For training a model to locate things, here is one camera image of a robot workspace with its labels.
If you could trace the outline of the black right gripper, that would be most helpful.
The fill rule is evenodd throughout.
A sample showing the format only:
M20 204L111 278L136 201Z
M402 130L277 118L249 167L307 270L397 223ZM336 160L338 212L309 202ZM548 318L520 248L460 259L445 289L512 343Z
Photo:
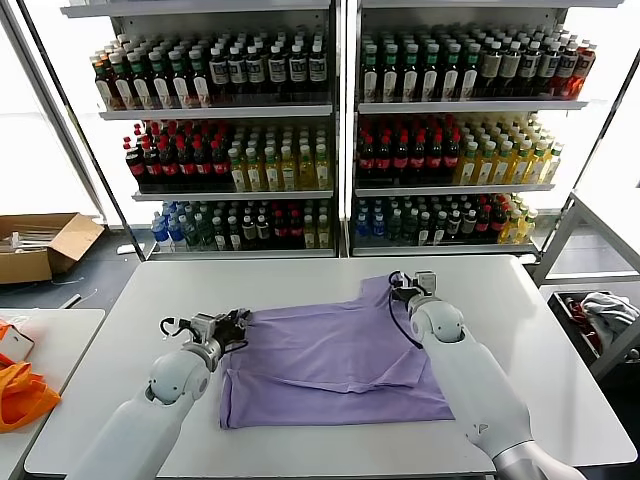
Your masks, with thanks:
M408 302L417 295L417 289L413 279L406 273L396 271L393 273L393 299Z

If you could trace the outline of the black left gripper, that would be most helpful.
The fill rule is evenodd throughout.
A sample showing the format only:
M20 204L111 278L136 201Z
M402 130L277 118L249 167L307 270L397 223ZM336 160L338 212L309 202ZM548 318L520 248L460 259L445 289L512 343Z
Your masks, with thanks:
M246 335L251 329L252 312L249 309L234 309L216 321L213 338L222 353L231 353L248 345Z

